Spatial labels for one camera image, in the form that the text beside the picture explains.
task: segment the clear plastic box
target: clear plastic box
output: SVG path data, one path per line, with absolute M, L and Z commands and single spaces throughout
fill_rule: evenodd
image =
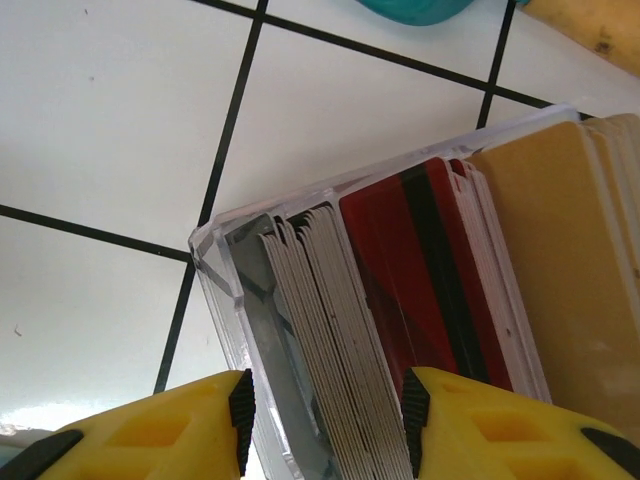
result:
M 359 188 L 434 156 L 463 159 L 478 150 L 507 143 L 549 126 L 579 120 L 578 112 L 571 106 L 551 106 L 527 117 L 477 130 L 277 198 L 222 213 L 193 232 L 189 246 L 229 368 L 251 368 L 254 372 L 257 415 L 253 440 L 267 478 L 286 480 L 304 476 L 291 452 L 256 338 L 249 326 L 243 288 L 226 235 L 243 227 L 259 228 L 257 219 L 264 214 L 290 218 L 307 208 L 330 201 L 345 190 Z

